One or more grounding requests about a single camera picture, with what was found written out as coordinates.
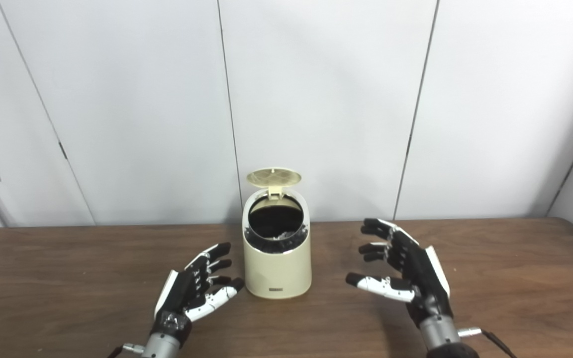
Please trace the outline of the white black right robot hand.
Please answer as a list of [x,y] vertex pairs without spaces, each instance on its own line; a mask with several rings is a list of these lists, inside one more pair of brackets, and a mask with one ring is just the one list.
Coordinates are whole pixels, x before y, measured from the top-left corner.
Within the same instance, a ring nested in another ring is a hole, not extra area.
[[454,318],[450,286],[434,247],[422,247],[402,227],[379,218],[365,218],[360,231],[383,240],[359,247],[364,261],[384,261],[401,276],[395,278],[349,272],[346,283],[405,303],[416,327],[433,316]]

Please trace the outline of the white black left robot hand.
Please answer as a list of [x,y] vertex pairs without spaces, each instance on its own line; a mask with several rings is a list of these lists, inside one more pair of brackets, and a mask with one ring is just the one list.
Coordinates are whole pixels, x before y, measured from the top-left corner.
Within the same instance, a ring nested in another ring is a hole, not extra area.
[[202,250],[183,270],[171,270],[155,305],[153,326],[143,358],[175,358],[184,347],[193,324],[212,314],[243,288],[242,278],[214,275],[232,265],[224,256],[229,242]]

